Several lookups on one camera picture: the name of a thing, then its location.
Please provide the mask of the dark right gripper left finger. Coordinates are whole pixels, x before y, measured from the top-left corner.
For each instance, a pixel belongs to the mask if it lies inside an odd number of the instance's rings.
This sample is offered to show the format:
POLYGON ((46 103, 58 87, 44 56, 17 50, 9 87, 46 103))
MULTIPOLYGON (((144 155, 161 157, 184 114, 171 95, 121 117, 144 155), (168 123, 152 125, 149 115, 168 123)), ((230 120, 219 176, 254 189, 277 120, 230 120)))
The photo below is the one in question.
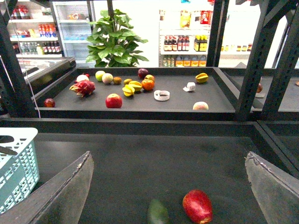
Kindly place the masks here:
POLYGON ((94 162, 89 151, 0 216, 2 224, 77 224, 86 202, 94 162))

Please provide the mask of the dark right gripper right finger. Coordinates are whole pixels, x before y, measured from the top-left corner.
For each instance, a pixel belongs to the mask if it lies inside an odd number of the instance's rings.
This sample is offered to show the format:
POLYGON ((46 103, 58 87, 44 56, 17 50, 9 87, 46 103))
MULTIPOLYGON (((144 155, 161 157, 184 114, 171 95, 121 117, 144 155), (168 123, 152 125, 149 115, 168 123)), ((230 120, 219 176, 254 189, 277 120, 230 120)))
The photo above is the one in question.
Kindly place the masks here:
POLYGON ((269 224, 299 222, 299 180, 250 151, 245 168, 255 199, 269 224))

